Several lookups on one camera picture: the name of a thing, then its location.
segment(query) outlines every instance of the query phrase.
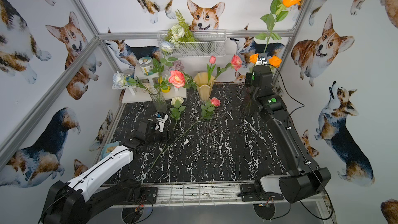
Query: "jar lid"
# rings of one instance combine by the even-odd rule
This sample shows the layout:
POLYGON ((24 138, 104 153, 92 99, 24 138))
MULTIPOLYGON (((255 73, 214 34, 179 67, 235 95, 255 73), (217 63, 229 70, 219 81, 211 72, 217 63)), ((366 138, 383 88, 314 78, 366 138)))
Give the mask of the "jar lid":
POLYGON ((138 63, 139 63, 140 65, 148 65, 148 64, 151 64, 151 63, 152 63, 152 58, 151 58, 151 57, 148 57, 148 56, 142 57, 140 60, 138 60, 138 63))
POLYGON ((125 71, 123 71, 123 75, 125 77, 130 77, 134 74, 134 71, 132 71, 131 69, 126 69, 125 71))

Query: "pink rose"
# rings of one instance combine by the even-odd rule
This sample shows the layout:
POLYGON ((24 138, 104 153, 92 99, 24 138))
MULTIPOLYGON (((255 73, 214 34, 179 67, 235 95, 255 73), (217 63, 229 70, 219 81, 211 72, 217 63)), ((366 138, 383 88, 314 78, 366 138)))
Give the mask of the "pink rose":
POLYGON ((172 70, 169 82, 173 84, 174 87, 183 87, 185 85, 185 78, 183 73, 177 70, 172 70))
POLYGON ((215 56, 210 57, 210 61, 209 62, 211 64, 215 64, 216 63, 216 57, 215 56))
POLYGON ((216 97, 212 97, 210 102, 213 104, 213 106, 218 107, 221 104, 221 101, 217 99, 216 97))
POLYGON ((234 57, 232 57, 231 66, 234 67, 235 71, 242 67, 242 60, 239 56, 234 55, 234 57))

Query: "wire mesh basket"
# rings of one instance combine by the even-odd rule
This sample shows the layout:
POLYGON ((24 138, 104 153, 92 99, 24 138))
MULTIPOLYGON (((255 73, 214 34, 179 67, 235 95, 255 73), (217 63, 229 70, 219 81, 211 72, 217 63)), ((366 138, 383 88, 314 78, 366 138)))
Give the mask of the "wire mesh basket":
MULTIPOLYGON (((167 36, 168 31, 159 31, 157 41, 160 43, 167 36)), ((163 55, 174 57, 209 57, 225 56, 225 30, 198 30, 192 31, 199 42, 182 42, 172 53, 162 51, 163 55)))

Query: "glass vase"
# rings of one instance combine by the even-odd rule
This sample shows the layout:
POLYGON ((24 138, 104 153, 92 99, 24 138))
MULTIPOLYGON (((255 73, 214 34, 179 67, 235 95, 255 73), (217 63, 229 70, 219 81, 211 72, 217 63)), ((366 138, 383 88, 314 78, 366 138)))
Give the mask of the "glass vase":
POLYGON ((149 95, 152 99, 153 104, 155 105, 157 112, 167 112, 167 103, 166 100, 164 99, 160 87, 158 88, 151 87, 149 89, 149 95))

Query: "black marble table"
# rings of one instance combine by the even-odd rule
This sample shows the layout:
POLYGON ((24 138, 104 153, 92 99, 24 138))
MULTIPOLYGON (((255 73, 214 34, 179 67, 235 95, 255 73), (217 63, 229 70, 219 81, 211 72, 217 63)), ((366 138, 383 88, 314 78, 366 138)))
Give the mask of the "black marble table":
MULTIPOLYGON (((106 184, 115 184, 127 177, 142 183, 177 183, 248 181, 271 173, 286 175, 277 142, 266 124, 258 115, 247 117, 239 111, 245 97, 243 84, 216 84, 211 95, 221 100, 211 120, 195 125, 152 169, 163 144, 144 148, 106 184)), ((187 107, 176 125, 175 137, 201 116, 201 100, 195 90, 189 89, 184 100, 183 105, 187 107)), ((122 141, 142 119, 153 118, 155 114, 152 102, 127 104, 112 142, 122 141)))

